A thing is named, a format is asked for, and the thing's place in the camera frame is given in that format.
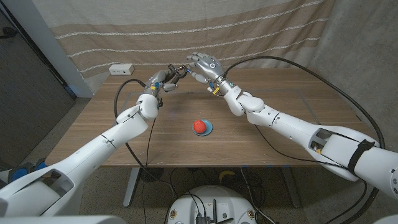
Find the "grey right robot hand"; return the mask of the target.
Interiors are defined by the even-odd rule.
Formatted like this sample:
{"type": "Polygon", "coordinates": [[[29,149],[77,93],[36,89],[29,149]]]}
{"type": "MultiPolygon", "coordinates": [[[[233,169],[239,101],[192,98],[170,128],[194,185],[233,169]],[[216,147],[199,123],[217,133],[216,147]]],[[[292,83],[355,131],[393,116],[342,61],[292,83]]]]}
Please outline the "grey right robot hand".
{"type": "Polygon", "coordinates": [[[192,77],[202,84],[213,84],[213,88],[219,88],[221,94],[225,95],[232,87],[225,78],[223,67],[217,59],[204,53],[194,52],[187,56],[190,61],[188,68],[192,77]]]}

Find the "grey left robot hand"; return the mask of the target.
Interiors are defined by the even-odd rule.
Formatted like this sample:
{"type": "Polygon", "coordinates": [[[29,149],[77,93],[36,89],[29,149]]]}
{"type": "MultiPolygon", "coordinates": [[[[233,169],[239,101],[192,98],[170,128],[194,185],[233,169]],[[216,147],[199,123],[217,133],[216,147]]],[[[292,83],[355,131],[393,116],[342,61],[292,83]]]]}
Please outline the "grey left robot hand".
{"type": "Polygon", "coordinates": [[[163,89],[165,92],[176,89],[179,79],[180,78],[176,73],[160,70],[151,76],[146,82],[146,89],[144,90],[144,93],[158,97],[161,89],[163,89]]]}

